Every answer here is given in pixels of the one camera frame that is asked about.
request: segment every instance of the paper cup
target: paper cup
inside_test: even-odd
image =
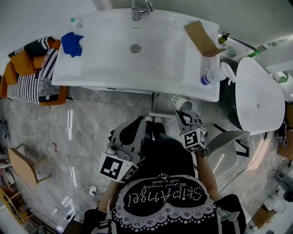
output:
[[[283,213],[286,210],[286,203],[278,195],[271,194],[264,201],[264,205],[268,211],[274,210],[278,213]]]
[[[183,97],[180,97],[179,95],[175,95],[174,97],[172,97],[171,102],[175,106],[177,111],[192,110],[193,103]]]

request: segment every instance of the small bottle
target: small bottle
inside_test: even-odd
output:
[[[77,29],[81,29],[83,26],[82,22],[79,19],[71,18],[70,21],[72,22],[72,25]]]
[[[252,58],[252,57],[254,57],[254,56],[258,55],[258,54],[260,54],[260,51],[259,50],[255,50],[253,53],[250,53],[249,55],[246,55],[246,57]]]
[[[231,81],[235,83],[236,76],[232,71],[232,68],[227,63],[221,62],[220,67],[216,67],[215,69],[209,70],[206,74],[204,74],[201,77],[201,83],[203,85],[209,85],[224,80],[227,77],[229,78],[229,85]]]
[[[219,38],[219,43],[222,45],[225,41],[227,41],[229,35],[230,35],[230,33],[226,33],[225,35],[222,35],[222,36]]]

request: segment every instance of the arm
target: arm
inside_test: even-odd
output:
[[[107,213],[107,205],[108,205],[108,201],[109,199],[115,194],[115,192],[117,190],[119,190],[121,187],[123,186],[123,184],[115,182],[115,181],[111,181],[109,183],[109,186],[106,190],[106,192],[104,193],[101,202],[99,204],[98,210],[102,211],[104,213]]]
[[[218,192],[218,186],[215,180],[215,176],[212,172],[212,169],[209,165],[207,157],[201,156],[201,150],[195,152],[197,170],[198,170],[198,179],[205,185],[206,190],[210,194],[214,202],[220,200],[222,197]]]

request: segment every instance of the black pants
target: black pants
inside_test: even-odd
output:
[[[164,125],[162,123],[153,123],[151,121],[147,121],[145,135],[146,141],[152,141],[152,133],[156,141],[182,146],[178,140],[175,140],[166,134]]]

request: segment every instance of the green bottle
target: green bottle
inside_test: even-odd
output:
[[[289,78],[289,77],[286,77],[286,76],[280,76],[280,80],[279,80],[278,83],[285,83],[285,82],[288,81],[288,78]]]
[[[225,41],[227,41],[229,35],[230,35],[230,33],[226,33],[225,35],[222,35],[222,36],[219,38],[219,43],[222,45]]]
[[[259,50],[255,50],[253,53],[250,53],[249,55],[246,55],[246,57],[252,58],[252,57],[254,57],[254,56],[258,55],[258,54],[260,54],[260,51]]]

